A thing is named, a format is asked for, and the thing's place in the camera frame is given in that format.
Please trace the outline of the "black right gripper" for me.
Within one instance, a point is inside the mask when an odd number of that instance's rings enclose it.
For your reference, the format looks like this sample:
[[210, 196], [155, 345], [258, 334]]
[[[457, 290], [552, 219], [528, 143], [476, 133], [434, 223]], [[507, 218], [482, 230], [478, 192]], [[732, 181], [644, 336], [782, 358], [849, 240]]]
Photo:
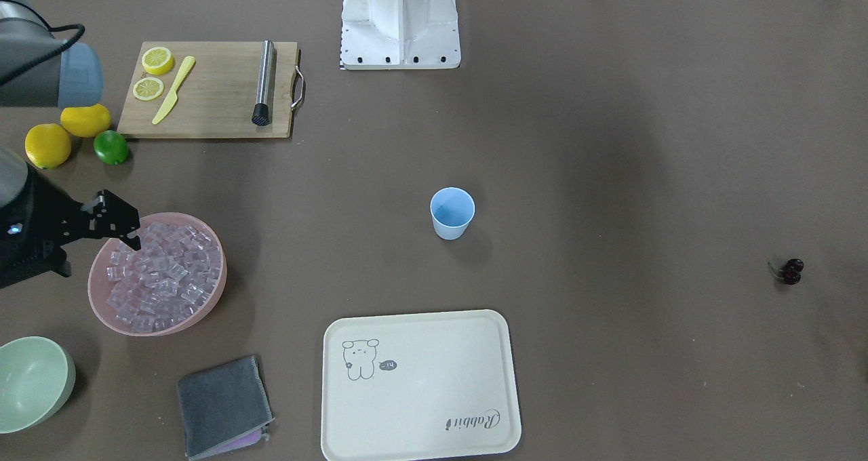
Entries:
[[37, 170], [27, 171], [22, 191], [2, 207], [1, 286], [44, 273], [72, 275], [63, 245], [81, 239], [115, 238], [142, 248], [138, 210], [109, 190], [100, 190], [89, 211]]

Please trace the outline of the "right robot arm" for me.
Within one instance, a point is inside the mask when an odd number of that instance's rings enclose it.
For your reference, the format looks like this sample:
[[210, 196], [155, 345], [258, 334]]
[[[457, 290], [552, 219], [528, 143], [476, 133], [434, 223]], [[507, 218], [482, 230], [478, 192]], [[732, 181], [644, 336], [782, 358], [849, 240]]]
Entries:
[[[104, 79], [75, 23], [52, 26], [26, 0], [2, 0], [2, 106], [71, 108], [99, 101]], [[8, 148], [1, 158], [1, 285], [53, 272], [71, 275], [63, 247], [118, 238], [140, 248], [140, 214], [109, 190], [75, 201]]]

